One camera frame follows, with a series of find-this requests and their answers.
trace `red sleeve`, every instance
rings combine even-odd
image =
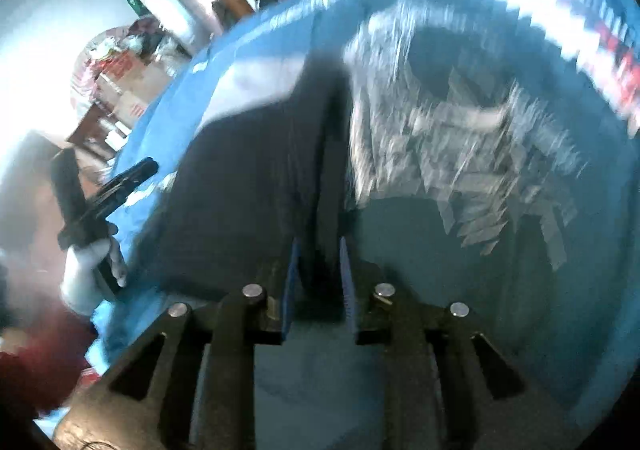
[[[12,408],[31,418],[56,409],[86,368],[84,354],[97,337],[89,319],[60,305],[30,345],[17,354],[0,352],[0,388]]]

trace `white glove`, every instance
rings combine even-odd
[[[117,227],[110,224],[110,234],[117,232]],[[62,302],[78,315],[91,316],[104,299],[95,281],[94,270],[106,256],[111,263],[113,276],[124,287],[127,267],[120,245],[113,237],[96,241],[83,249],[71,247],[67,252],[60,296]]]

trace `metal bolt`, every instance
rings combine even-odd
[[[459,318],[464,318],[469,314],[469,306],[464,302],[454,302],[449,307],[449,311],[453,316],[457,316]]]
[[[260,299],[263,293],[264,289],[260,284],[247,284],[242,288],[242,294],[252,301]]]
[[[376,284],[374,291],[376,295],[381,299],[390,299],[396,294],[396,288],[393,286],[393,284],[389,283]]]
[[[189,306],[187,306],[184,302],[176,302],[168,309],[169,316],[174,318],[178,318],[189,310]]]

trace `white wall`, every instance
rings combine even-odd
[[[135,19],[126,0],[0,0],[0,173],[2,154],[29,129],[66,137],[75,128],[76,57]]]

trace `person's arm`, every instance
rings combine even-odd
[[[116,277],[125,274],[120,248],[103,239],[69,250],[59,307],[46,327],[16,354],[0,353],[0,390],[10,407],[31,419],[63,403],[86,368],[84,354],[97,337],[90,317],[102,301],[94,268],[109,255]]]

